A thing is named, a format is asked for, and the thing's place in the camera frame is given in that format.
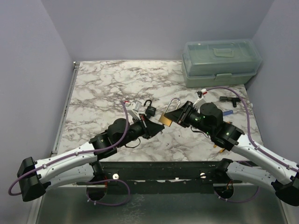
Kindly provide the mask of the brass padlock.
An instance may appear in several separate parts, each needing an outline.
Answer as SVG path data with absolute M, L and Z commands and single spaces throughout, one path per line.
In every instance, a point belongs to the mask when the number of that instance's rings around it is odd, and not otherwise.
M 172 124 L 172 122 L 173 122 L 173 120 L 172 120 L 171 118 L 169 118 L 171 112 L 168 112 L 168 109 L 169 109 L 170 105 L 173 103 L 173 101 L 177 101 L 177 102 L 178 102 L 178 103 L 177 103 L 177 107 L 176 107 L 176 109 L 178 109 L 178 107 L 180 106 L 181 101 L 180 101 L 179 98 L 174 97 L 174 98 L 172 98 L 172 99 L 168 102 L 168 105 L 167 105 L 165 111 L 162 112 L 162 114 L 161 114 L 161 116 L 160 116 L 160 118 L 159 118 L 159 120 L 158 120 L 158 122 L 160 122 L 162 125 L 165 125 L 165 126 L 167 126 L 167 127 L 170 127 L 171 124 Z

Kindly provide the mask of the black padlock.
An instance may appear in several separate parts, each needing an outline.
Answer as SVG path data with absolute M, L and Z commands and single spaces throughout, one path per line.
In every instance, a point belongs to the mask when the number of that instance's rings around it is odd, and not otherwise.
M 146 106 L 146 104 L 149 102 L 149 105 L 147 106 L 145 110 L 145 114 L 147 118 L 151 118 L 155 116 L 156 108 L 152 106 L 152 100 L 148 99 L 144 102 L 143 106 Z

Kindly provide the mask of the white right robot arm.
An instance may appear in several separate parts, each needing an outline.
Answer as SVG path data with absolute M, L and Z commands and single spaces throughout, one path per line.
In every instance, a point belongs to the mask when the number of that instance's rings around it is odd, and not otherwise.
M 229 161 L 215 171 L 221 183 L 229 179 L 264 187 L 283 202 L 299 204 L 299 165 L 258 145 L 240 128 L 225 122 L 223 112 L 214 103 L 204 103 L 199 109 L 187 101 L 182 107 L 165 113 L 165 117 L 182 127 L 194 127 L 210 136 L 211 141 L 228 151 L 239 154 L 259 168 L 246 167 Z

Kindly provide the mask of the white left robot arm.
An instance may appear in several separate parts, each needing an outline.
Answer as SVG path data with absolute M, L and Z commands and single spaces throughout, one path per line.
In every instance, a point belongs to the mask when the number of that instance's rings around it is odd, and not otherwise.
M 117 153 L 117 149 L 139 139 L 150 139 L 162 132 L 164 125 L 150 121 L 144 114 L 130 124 L 120 118 L 88 142 L 66 153 L 34 160 L 28 157 L 17 172 L 22 200 L 33 201 L 47 190 L 72 182 L 99 184 L 103 172 L 99 161 Z

